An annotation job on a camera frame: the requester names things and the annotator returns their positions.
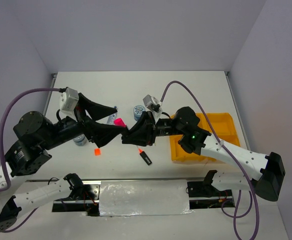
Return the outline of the pink highlighter cap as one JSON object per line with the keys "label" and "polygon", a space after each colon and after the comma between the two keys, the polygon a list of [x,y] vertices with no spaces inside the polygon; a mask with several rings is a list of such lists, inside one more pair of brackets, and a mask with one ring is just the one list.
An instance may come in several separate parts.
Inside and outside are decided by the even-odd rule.
{"label": "pink highlighter cap", "polygon": [[124,127],[125,128],[127,126],[121,118],[116,118],[113,121],[113,123],[114,123],[115,126],[119,126],[119,127]]}

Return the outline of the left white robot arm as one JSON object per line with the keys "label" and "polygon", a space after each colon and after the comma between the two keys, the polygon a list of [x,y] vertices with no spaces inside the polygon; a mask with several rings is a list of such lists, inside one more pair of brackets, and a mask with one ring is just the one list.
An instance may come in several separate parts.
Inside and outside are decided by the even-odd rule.
{"label": "left white robot arm", "polygon": [[9,233],[19,217],[48,202],[65,198],[77,200],[87,194],[87,188],[75,173],[37,190],[17,194],[20,186],[52,158],[49,150],[80,135],[103,147],[126,130],[122,126],[100,123],[101,119],[116,113],[114,107],[95,103],[68,87],[59,92],[59,111],[65,118],[52,123],[38,111],[24,114],[13,128],[17,141],[8,151],[4,151],[3,137],[10,108],[1,119],[0,233]]}

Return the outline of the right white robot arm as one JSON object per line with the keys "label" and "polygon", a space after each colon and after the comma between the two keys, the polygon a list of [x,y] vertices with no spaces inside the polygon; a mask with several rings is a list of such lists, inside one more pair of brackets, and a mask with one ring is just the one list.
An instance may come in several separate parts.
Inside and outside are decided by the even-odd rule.
{"label": "right white robot arm", "polygon": [[253,152],[216,137],[198,126],[200,118],[188,106],[173,118],[155,120],[151,111],[144,111],[137,123],[122,135],[122,143],[152,146],[156,137],[180,135],[178,144],[188,154],[217,159],[239,168],[249,190],[260,198],[276,202],[279,199],[286,171],[279,154]]}

